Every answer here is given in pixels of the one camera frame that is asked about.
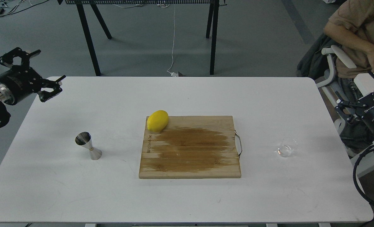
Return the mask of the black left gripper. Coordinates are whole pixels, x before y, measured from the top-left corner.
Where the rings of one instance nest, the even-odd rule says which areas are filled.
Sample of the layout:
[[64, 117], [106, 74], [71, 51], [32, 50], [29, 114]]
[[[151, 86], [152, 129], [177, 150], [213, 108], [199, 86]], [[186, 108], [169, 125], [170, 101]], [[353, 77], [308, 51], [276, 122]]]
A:
[[[47, 102], [62, 92], [62, 80], [66, 75], [52, 81], [43, 79], [31, 66], [30, 59], [38, 56], [41, 50], [27, 53], [16, 47], [0, 56], [0, 65], [9, 68], [0, 74], [0, 101], [7, 105], [16, 105], [29, 95], [37, 93], [41, 102]], [[20, 65], [14, 65], [14, 59], [21, 59]]]

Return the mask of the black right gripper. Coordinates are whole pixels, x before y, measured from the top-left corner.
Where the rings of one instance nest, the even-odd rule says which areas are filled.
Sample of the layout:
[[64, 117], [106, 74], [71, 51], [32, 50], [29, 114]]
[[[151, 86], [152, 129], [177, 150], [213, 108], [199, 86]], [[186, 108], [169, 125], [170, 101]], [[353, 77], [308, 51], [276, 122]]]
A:
[[[368, 74], [374, 79], [372, 71], [368, 71]], [[374, 91], [372, 95], [364, 96], [356, 102], [337, 100], [335, 111], [348, 124], [358, 123], [361, 118], [370, 131], [374, 133]]]

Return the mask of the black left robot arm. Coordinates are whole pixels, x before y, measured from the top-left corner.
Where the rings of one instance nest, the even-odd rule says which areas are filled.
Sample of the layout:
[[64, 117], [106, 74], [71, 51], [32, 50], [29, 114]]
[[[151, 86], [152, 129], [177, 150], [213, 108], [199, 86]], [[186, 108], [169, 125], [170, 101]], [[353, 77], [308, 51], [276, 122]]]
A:
[[62, 92], [61, 76], [56, 80], [43, 79], [31, 66], [30, 59], [41, 50], [27, 53], [16, 47], [0, 56], [0, 64], [9, 68], [0, 74], [0, 128], [11, 118], [6, 105], [16, 105], [31, 94], [38, 94], [41, 102], [46, 102]]

